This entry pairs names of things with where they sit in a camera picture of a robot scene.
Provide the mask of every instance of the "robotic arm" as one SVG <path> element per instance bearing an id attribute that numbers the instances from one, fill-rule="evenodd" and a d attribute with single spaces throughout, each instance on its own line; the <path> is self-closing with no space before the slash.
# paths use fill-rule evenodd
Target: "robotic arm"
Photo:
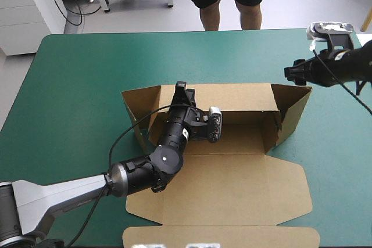
<path id="1" fill-rule="evenodd" d="M 151 188 L 160 192 L 181 170 L 183 151 L 191 139 L 217 142 L 222 114 L 196 108 L 195 90 L 177 82 L 169 116 L 157 147 L 148 156 L 121 161 L 108 173 L 41 186 L 28 181 L 0 183 L 0 248 L 33 248 L 45 239 L 54 219 L 105 195 L 123 197 Z"/>
<path id="2" fill-rule="evenodd" d="M 292 67 L 285 68 L 284 75 L 287 80 L 293 81 L 296 85 L 312 82 L 323 87 L 331 87 L 338 84 L 324 67 L 321 59 L 341 83 L 354 81 L 356 95 L 359 95 L 364 85 L 372 82 L 372 41 L 362 48 L 354 49 L 350 37 L 352 31 L 352 26 L 346 23 L 311 24 L 307 30 L 308 38 L 313 39 L 310 50 L 315 49 L 316 41 L 326 41 L 328 48 L 311 59 L 296 60 Z"/>

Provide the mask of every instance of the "floor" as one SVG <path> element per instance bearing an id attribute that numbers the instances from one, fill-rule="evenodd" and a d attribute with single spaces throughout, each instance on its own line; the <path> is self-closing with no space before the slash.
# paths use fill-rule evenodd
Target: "floor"
<path id="1" fill-rule="evenodd" d="M 66 5 L 73 7 L 71 0 Z M 80 0 L 84 12 L 95 10 L 96 0 L 88 4 Z M 305 28 L 313 21 L 345 21 L 360 26 L 372 0 L 264 0 L 262 29 Z M 239 30 L 239 14 L 234 0 L 222 0 L 221 30 Z M 72 21 L 79 18 L 70 15 Z M 85 16 L 79 27 L 66 25 L 65 33 L 127 33 L 158 31 L 200 31 L 198 10 L 190 0 L 174 0 L 168 8 L 166 0 L 116 0 L 110 2 L 110 12 L 99 11 Z M 372 24 L 366 33 L 372 33 Z M 6 56 L 0 49 L 0 128 L 12 107 L 34 55 Z"/>

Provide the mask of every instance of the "cable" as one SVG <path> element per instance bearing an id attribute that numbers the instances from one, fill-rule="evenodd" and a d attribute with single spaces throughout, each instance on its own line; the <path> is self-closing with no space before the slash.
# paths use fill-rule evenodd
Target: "cable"
<path id="1" fill-rule="evenodd" d="M 92 208 L 91 208 L 91 211 L 89 211 L 89 214 L 88 214 L 88 216 L 86 217 L 86 219 L 85 219 L 83 225 L 81 226 L 79 232 L 78 232 L 78 233 L 76 234 L 76 236 L 75 236 L 75 237 L 70 241 L 70 243 L 67 244 L 67 246 L 66 246 L 65 248 L 70 248 L 71 245 L 74 244 L 75 241 L 76 241 L 76 240 L 80 237 L 80 235 L 83 233 L 83 230 L 84 230 L 85 227 L 87 226 L 87 224 L 88 224 L 90 218 L 92 217 L 93 212 L 94 212 L 94 210 L 95 210 L 95 208 L 96 208 L 96 206 L 97 206 L 99 200 L 101 199 L 101 197 L 102 197 L 102 195 L 103 195 L 103 193 L 105 192 L 106 189 L 107 189 L 107 185 L 105 185 L 105 186 L 102 188 L 101 192 L 99 193 L 97 199 L 95 200 L 95 202 L 94 202 L 94 204 L 93 204 L 93 206 L 92 206 Z"/>
<path id="2" fill-rule="evenodd" d="M 113 149 L 115 148 L 115 146 L 117 145 L 117 143 L 121 140 L 121 138 L 124 137 L 126 133 L 128 133 L 130 130 L 132 130 L 134 127 L 136 127 L 139 123 L 141 123 L 142 121 L 144 121 L 149 116 L 153 115 L 154 113 L 157 113 L 160 110 L 166 109 L 168 107 L 190 107 L 192 109 L 199 110 L 203 115 L 205 115 L 205 113 L 203 112 L 203 110 L 199 109 L 198 107 L 194 107 L 194 106 L 190 106 L 190 105 L 167 105 L 167 106 L 163 106 L 163 107 L 160 107 L 160 108 L 158 108 L 156 110 L 153 110 L 153 111 L 149 112 L 148 114 L 146 114 L 145 116 L 143 116 L 143 118 L 141 118 L 136 123 L 134 123 L 131 127 L 129 127 L 128 129 L 126 129 L 123 133 L 121 133 L 121 135 L 119 137 L 117 137 L 117 139 L 114 141 L 114 143 L 111 146 L 110 151 L 109 151 L 109 178 L 111 178 L 112 152 L 113 152 Z"/>
<path id="3" fill-rule="evenodd" d="M 94 10 L 93 12 L 89 12 L 89 13 L 77 13 L 77 12 L 74 12 L 72 10 L 70 10 L 69 8 L 65 7 L 67 11 L 71 12 L 72 14 L 76 14 L 76 15 L 82 15 L 82 16 L 87 16 L 87 15 L 93 15 L 94 13 L 98 12 L 101 8 L 101 6 L 99 6 L 96 10 Z"/>
<path id="4" fill-rule="evenodd" d="M 83 16 L 87 16 L 87 15 L 93 15 L 94 13 L 98 12 L 98 11 L 100 10 L 100 8 L 101 8 L 101 6 L 100 6 L 100 7 L 98 7 L 98 8 L 97 8 L 97 10 L 94 10 L 93 12 L 89 12 L 89 13 L 82 13 L 82 14 L 80 14 L 80 13 L 76 13 L 76 12 L 74 12 L 74 11 L 71 11 L 71 10 L 70 10 L 70 9 L 68 9 L 67 7 L 66 7 L 66 10 L 67 10 L 67 11 L 69 11 L 69 12 L 71 12 L 72 14 L 77 14 L 77 15 L 83 15 Z"/>
<path id="5" fill-rule="evenodd" d="M 321 62 L 321 64 L 323 64 L 323 66 L 327 69 L 327 71 L 331 74 L 331 76 L 335 79 L 335 81 L 344 88 L 344 90 L 346 90 L 351 96 L 354 97 L 354 99 L 356 99 L 371 115 L 372 115 L 372 110 L 365 104 L 363 103 L 362 100 L 360 100 L 353 92 L 351 92 L 351 90 L 349 88 L 347 88 L 336 76 L 335 74 L 331 71 L 331 69 L 328 68 L 328 66 L 324 63 L 324 61 L 320 58 L 320 56 L 316 53 L 315 50 L 313 50 L 313 53 L 315 54 L 315 56 L 319 59 L 319 61 Z"/>
<path id="6" fill-rule="evenodd" d="M 65 16 L 65 14 L 63 14 L 62 10 L 60 9 L 60 7 L 59 7 L 59 5 L 58 5 L 58 3 L 57 3 L 57 0 L 54 0 L 54 3 L 56 3 L 56 6 L 57 6 L 58 10 L 60 11 L 61 15 L 66 19 L 67 22 L 69 22 L 69 23 L 72 24 L 73 26 L 79 26 L 79 25 L 81 25 L 81 24 L 83 23 L 83 16 L 82 16 L 82 15 L 80 15 L 80 22 L 79 22 L 78 24 L 77 24 L 77 23 L 73 23 L 72 21 L 70 21 L 70 20 Z"/>

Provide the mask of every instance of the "tabletop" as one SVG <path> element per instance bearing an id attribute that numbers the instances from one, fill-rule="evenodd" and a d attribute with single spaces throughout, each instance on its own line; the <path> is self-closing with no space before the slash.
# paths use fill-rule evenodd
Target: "tabletop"
<path id="1" fill-rule="evenodd" d="M 50 184 L 105 171 L 130 125 L 121 91 L 177 80 L 291 84 L 283 68 L 312 57 L 309 44 L 303 29 L 47 36 L 0 133 L 0 181 Z M 304 167 L 313 201 L 311 213 L 281 225 L 316 229 L 322 246 L 371 245 L 371 118 L 341 87 L 313 88 L 294 134 L 269 153 Z M 370 105 L 371 93 L 361 94 Z M 139 155 L 131 133 L 114 161 Z M 149 224 L 125 203 L 102 199 L 76 245 L 122 246 L 126 227 Z M 49 237 L 68 242 L 89 209 L 57 218 Z"/>

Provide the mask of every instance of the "cardboard box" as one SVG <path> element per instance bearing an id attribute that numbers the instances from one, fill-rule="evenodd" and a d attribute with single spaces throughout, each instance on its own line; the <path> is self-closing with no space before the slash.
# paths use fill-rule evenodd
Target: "cardboard box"
<path id="1" fill-rule="evenodd" d="M 221 140 L 189 141 L 184 166 L 165 191 L 150 189 L 127 198 L 128 212 L 162 226 L 131 227 L 124 247 L 189 243 L 235 247 L 318 247 L 312 228 L 277 225 L 311 212 L 312 201 L 300 165 L 265 155 L 296 128 L 311 89 L 276 84 L 198 84 L 196 105 L 223 113 Z M 123 92 L 132 121 L 170 104 L 174 85 Z M 167 110 L 135 130 L 146 149 L 146 135 L 156 143 Z"/>

